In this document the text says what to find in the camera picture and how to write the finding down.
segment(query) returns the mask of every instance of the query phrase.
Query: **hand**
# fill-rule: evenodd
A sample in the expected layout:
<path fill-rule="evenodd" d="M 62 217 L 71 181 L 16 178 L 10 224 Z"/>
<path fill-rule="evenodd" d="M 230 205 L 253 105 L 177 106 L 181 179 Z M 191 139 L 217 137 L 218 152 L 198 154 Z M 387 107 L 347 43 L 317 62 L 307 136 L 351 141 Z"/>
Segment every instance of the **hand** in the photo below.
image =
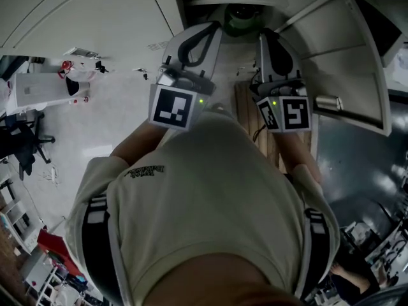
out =
<path fill-rule="evenodd" d="M 341 266 L 340 264 L 333 263 L 331 268 L 330 268 L 330 272 L 332 274 L 342 276 L 344 274 L 345 270 L 344 270 L 343 266 Z"/>

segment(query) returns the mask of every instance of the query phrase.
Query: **black chair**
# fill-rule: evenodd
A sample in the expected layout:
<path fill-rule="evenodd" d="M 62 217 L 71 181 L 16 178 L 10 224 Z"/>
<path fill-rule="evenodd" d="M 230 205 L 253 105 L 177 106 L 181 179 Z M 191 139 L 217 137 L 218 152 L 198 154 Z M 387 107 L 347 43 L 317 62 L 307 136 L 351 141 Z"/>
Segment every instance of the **black chair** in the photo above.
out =
<path fill-rule="evenodd" d="M 41 144 L 55 143 L 55 138 L 39 138 L 42 118 L 44 113 L 39 114 L 34 122 L 17 121 L 16 116 L 10 116 L 5 119 L 6 125 L 0 127 L 0 159 L 14 154 L 20 163 L 20 180 L 24 179 L 24 172 L 29 176 L 32 173 L 35 153 L 40 153 L 45 163 L 51 163 L 51 160 L 45 157 Z"/>

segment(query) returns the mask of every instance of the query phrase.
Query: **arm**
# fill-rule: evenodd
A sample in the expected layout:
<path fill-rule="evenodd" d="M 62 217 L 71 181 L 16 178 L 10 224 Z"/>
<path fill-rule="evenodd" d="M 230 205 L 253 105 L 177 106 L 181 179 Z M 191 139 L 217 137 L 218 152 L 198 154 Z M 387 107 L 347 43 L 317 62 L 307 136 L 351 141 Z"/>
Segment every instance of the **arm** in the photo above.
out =
<path fill-rule="evenodd" d="M 320 184 L 321 174 L 312 154 L 296 133 L 273 134 L 288 173 L 299 164 L 305 164 L 314 180 Z"/>
<path fill-rule="evenodd" d="M 146 120 L 120 143 L 110 156 L 117 156 L 132 166 L 155 150 L 166 132 L 167 128 L 149 124 Z"/>
<path fill-rule="evenodd" d="M 341 265 L 336 264 L 331 267 L 332 274 L 339 275 L 343 279 L 354 284 L 358 289 L 360 289 L 360 294 L 366 292 L 371 286 L 370 281 L 364 278 L 360 274 L 346 271 Z"/>

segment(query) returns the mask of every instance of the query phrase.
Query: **green object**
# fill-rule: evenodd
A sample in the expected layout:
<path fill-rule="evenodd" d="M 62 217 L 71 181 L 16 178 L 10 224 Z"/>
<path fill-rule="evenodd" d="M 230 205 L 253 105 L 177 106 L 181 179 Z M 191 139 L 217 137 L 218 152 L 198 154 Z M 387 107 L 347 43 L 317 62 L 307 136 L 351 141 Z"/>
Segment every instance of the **green object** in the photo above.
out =
<path fill-rule="evenodd" d="M 262 7 L 255 4 L 229 4 L 225 9 L 224 32 L 234 38 L 260 31 L 265 24 Z"/>

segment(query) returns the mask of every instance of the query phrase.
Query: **white t-shirt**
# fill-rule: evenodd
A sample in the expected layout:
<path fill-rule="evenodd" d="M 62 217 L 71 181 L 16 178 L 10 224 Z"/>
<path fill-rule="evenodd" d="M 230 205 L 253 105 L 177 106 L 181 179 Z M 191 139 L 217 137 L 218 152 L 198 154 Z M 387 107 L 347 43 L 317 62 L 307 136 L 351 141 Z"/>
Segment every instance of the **white t-shirt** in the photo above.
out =
<path fill-rule="evenodd" d="M 170 131 L 155 151 L 130 168 L 118 157 L 89 163 L 67 220 L 68 249 L 77 260 L 78 209 L 106 191 L 135 305 L 142 305 L 172 268 L 210 253 L 241 256 L 273 285 L 294 293 L 305 203 L 325 216 L 330 263 L 340 238 L 307 167 L 297 166 L 293 177 L 291 184 L 235 120 L 204 112 L 192 130 Z"/>

